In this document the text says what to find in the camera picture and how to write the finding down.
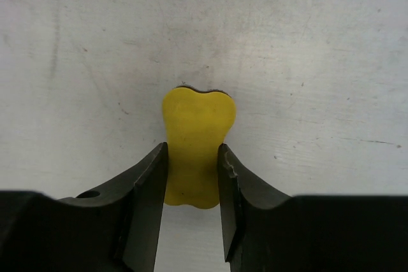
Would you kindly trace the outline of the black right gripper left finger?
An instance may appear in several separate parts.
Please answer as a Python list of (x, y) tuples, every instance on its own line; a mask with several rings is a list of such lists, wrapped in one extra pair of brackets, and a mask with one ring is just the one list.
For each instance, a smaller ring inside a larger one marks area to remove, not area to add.
[(2, 271), (153, 271), (168, 177), (161, 143), (77, 197), (1, 192)]

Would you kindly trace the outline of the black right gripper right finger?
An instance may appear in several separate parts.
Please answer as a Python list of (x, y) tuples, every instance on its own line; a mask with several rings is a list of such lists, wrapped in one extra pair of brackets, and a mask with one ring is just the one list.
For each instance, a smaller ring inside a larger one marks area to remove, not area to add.
[(223, 144), (217, 158), (232, 271), (406, 271), (406, 196), (289, 196)]

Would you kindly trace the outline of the yellow bone shaped eraser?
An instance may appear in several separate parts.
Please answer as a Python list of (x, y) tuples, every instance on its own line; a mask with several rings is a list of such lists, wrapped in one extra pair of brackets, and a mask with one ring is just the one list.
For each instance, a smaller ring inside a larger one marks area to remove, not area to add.
[(165, 95), (162, 114), (168, 145), (169, 206), (211, 209), (219, 204), (218, 149), (236, 118), (231, 96), (180, 86)]

